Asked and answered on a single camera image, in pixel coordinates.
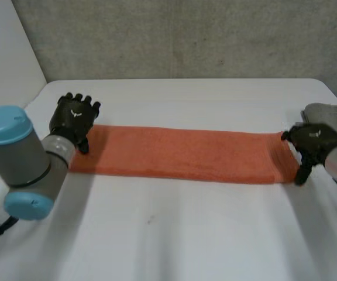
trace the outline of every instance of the table surface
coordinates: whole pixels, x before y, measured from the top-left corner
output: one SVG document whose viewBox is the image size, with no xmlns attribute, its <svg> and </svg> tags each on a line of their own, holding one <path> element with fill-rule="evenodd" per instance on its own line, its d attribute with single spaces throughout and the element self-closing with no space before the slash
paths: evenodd
<svg viewBox="0 0 337 281">
<path fill-rule="evenodd" d="M 26 108 L 41 138 L 68 91 L 102 102 L 97 124 L 242 132 L 337 104 L 311 79 L 56 81 Z M 337 280 L 337 186 L 321 167 L 301 188 L 69 174 L 47 219 L 0 237 L 4 280 Z"/>
</svg>

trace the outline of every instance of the orange towel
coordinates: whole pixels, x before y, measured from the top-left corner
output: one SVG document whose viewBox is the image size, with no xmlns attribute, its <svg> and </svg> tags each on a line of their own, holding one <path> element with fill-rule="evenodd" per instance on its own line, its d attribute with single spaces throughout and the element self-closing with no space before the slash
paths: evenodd
<svg viewBox="0 0 337 281">
<path fill-rule="evenodd" d="M 227 183 L 286 183 L 298 163 L 281 133 L 100 126 L 72 172 Z"/>
</svg>

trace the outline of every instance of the gray wall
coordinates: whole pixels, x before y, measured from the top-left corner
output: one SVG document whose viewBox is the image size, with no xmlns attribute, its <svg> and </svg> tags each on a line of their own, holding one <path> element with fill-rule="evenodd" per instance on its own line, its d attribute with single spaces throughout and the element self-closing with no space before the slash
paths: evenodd
<svg viewBox="0 0 337 281">
<path fill-rule="evenodd" d="M 337 0 L 13 0 L 49 81 L 311 77 L 337 95 Z"/>
</svg>

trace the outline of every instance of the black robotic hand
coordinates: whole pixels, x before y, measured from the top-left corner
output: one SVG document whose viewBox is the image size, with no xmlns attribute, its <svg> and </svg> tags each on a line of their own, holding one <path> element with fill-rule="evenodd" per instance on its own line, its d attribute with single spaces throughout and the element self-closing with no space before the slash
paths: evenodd
<svg viewBox="0 0 337 281">
<path fill-rule="evenodd" d="M 82 101 L 82 94 L 68 92 L 58 100 L 58 106 L 49 123 L 51 135 L 60 135 L 70 140 L 81 153 L 89 152 L 87 133 L 99 114 L 101 104 L 91 105 L 88 95 Z"/>
<path fill-rule="evenodd" d="M 301 166 L 295 177 L 295 184 L 304 184 L 317 164 L 324 165 L 325 159 L 337 147 L 337 132 L 325 124 L 301 124 L 285 131 L 282 140 L 291 142 L 301 153 Z"/>
</svg>

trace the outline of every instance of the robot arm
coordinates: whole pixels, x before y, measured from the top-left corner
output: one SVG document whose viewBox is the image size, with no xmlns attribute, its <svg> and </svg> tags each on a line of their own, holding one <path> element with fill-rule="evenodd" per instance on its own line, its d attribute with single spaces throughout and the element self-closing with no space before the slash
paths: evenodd
<svg viewBox="0 0 337 281">
<path fill-rule="evenodd" d="M 323 165 L 337 182 L 337 132 L 331 127 L 325 124 L 301 124 L 284 132 L 281 139 L 291 142 L 302 156 L 295 184 L 304 184 L 312 167 L 318 164 Z"/>
<path fill-rule="evenodd" d="M 61 97 L 42 142 L 24 110 L 0 107 L 0 176 L 9 187 L 4 209 L 13 218 L 42 220 L 62 187 L 76 149 L 88 153 L 87 133 L 101 104 Z"/>
</svg>

